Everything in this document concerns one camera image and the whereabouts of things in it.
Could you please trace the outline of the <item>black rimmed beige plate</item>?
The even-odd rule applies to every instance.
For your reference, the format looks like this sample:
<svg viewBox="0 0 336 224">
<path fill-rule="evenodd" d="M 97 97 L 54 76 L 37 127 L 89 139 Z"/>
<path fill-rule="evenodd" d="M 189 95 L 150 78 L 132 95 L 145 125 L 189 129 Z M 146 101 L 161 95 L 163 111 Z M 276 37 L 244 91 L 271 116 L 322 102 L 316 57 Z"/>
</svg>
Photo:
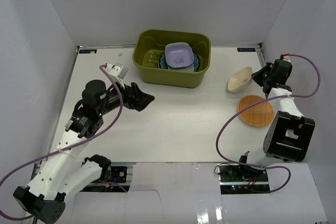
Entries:
<svg viewBox="0 0 336 224">
<path fill-rule="evenodd" d="M 158 61 L 158 63 L 157 63 L 157 67 L 158 67 L 159 69 L 161 69 L 161 58 L 162 58 L 162 55 L 159 55 L 159 61 Z"/>
</svg>

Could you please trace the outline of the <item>cream square dish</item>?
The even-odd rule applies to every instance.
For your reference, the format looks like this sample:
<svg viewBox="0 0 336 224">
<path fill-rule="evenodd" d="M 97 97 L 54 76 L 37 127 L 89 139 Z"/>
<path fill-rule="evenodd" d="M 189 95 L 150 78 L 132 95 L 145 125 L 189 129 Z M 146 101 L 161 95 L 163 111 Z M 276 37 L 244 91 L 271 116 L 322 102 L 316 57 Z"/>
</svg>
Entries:
<svg viewBox="0 0 336 224">
<path fill-rule="evenodd" d="M 243 91 L 252 82 L 253 71 L 251 67 L 245 67 L 237 73 L 233 74 L 227 83 L 227 90 L 231 93 Z"/>
</svg>

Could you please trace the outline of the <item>orange woven round plate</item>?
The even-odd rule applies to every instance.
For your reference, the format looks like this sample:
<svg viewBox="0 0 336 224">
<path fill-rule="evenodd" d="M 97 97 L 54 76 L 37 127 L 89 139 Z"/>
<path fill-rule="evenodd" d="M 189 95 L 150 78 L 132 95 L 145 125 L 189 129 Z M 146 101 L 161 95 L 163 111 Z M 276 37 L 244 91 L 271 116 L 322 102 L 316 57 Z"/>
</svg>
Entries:
<svg viewBox="0 0 336 224">
<path fill-rule="evenodd" d="M 247 95 L 240 99 L 237 111 L 263 100 L 262 97 L 257 95 Z M 274 108 L 270 102 L 263 102 L 255 105 L 239 115 L 240 119 L 246 124 L 254 127 L 265 127 L 269 125 L 275 116 Z"/>
</svg>

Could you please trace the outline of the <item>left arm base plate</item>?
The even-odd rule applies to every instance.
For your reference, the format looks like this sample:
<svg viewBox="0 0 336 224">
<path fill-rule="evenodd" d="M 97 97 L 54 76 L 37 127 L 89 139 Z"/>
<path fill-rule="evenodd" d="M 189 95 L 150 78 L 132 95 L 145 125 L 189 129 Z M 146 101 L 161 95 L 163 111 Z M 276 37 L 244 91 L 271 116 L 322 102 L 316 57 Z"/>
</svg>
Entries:
<svg viewBox="0 0 336 224">
<path fill-rule="evenodd" d="M 98 182 L 125 183 L 127 181 L 128 168 L 126 166 L 111 166 L 102 171 Z"/>
</svg>

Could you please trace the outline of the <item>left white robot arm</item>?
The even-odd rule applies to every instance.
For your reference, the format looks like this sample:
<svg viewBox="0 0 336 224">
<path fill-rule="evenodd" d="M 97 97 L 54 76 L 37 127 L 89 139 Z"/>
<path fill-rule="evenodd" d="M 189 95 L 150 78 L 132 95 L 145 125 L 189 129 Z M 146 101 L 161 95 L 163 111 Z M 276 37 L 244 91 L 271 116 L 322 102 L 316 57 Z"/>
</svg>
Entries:
<svg viewBox="0 0 336 224">
<path fill-rule="evenodd" d="M 72 162 L 87 146 L 80 142 L 97 134 L 105 114 L 121 106 L 140 112 L 154 99 L 134 82 L 107 88 L 102 80 L 89 81 L 65 126 L 56 154 L 47 159 L 26 187 L 15 189 L 13 196 L 19 205 L 40 221 L 55 223 L 68 200 L 89 183 L 105 182 L 111 176 L 111 161 L 98 154 L 85 158 L 76 172 L 68 174 Z"/>
</svg>

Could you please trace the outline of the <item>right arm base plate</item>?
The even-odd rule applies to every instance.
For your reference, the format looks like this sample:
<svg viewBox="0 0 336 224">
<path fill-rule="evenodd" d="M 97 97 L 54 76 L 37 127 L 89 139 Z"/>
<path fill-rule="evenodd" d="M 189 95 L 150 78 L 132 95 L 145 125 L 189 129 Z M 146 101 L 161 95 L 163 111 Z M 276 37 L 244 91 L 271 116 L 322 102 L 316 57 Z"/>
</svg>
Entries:
<svg viewBox="0 0 336 224">
<path fill-rule="evenodd" d="M 222 195 L 269 193 L 269 180 L 265 170 L 249 166 L 221 163 L 214 168 L 218 175 Z"/>
</svg>

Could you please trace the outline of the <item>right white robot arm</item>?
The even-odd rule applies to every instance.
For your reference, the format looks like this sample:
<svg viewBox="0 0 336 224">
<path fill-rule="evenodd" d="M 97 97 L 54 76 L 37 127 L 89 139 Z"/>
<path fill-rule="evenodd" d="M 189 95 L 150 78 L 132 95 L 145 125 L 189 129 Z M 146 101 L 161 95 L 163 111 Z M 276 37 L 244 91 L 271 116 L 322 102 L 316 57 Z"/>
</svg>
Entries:
<svg viewBox="0 0 336 224">
<path fill-rule="evenodd" d="M 296 107 L 292 89 L 286 81 L 292 72 L 290 60 L 276 59 L 251 75 L 263 89 L 266 98 L 272 98 L 275 117 L 264 138 L 263 146 L 248 151 L 239 159 L 238 177 L 247 182 L 256 175 L 254 165 L 259 169 L 275 163 L 302 162 L 306 156 L 315 121 L 305 117 Z"/>
</svg>

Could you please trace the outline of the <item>teal scalloped plate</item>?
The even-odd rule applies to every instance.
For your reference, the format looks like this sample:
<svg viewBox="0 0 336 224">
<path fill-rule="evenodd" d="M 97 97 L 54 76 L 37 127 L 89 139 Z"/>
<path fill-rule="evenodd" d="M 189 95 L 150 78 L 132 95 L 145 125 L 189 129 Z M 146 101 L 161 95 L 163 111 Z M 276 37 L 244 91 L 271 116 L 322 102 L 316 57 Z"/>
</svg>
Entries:
<svg viewBox="0 0 336 224">
<path fill-rule="evenodd" d="M 172 68 L 166 63 L 165 53 L 162 53 L 161 69 L 176 70 L 176 71 L 182 71 L 182 72 L 197 72 L 200 67 L 200 59 L 197 56 L 197 54 L 193 53 L 193 55 L 194 55 L 194 61 L 190 66 L 184 67 L 184 68 Z"/>
</svg>

